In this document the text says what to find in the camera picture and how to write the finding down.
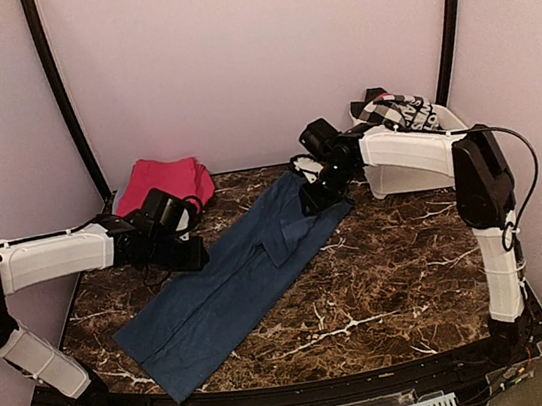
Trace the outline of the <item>pink trousers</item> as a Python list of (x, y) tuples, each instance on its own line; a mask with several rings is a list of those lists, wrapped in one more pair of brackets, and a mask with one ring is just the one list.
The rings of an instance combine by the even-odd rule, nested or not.
[(196, 196), (202, 205), (216, 190), (207, 168), (194, 157), (171, 162), (142, 159), (135, 162), (128, 183), (117, 193), (113, 213), (125, 217), (138, 210), (152, 189), (180, 199)]

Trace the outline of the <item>dark blue garment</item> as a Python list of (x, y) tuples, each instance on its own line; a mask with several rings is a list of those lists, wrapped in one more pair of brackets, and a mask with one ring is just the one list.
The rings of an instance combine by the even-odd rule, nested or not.
[(172, 280), (113, 336), (174, 401), (185, 402), (259, 324), (351, 205), (302, 211), (303, 180), (281, 175), (210, 248), (200, 272)]

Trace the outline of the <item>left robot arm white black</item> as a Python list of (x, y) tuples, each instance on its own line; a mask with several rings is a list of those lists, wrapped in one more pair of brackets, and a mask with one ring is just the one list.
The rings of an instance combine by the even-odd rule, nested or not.
[(99, 376), (13, 317), (7, 297), (36, 284), (114, 266), (200, 270), (208, 260), (206, 248), (201, 237), (191, 234), (199, 215), (195, 203), (181, 200), (125, 218), (97, 215), (60, 232), (0, 240), (0, 358), (79, 401), (78, 406), (118, 406)]

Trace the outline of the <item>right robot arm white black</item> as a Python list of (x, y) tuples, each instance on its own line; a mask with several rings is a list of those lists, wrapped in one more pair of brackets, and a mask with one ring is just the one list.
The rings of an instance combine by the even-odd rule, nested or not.
[(525, 203), (516, 202), (515, 182), (497, 133), (509, 128), (482, 124), (442, 131), (416, 131), (362, 123), (348, 132), (306, 131), (305, 153), (289, 168), (304, 179), (304, 214), (317, 215), (347, 196), (359, 168), (398, 166), (443, 173), (454, 181), (456, 208), (476, 237), (489, 292), (489, 335), (483, 350), (493, 366), (508, 365), (531, 335), (524, 288), (524, 255), (518, 239)]

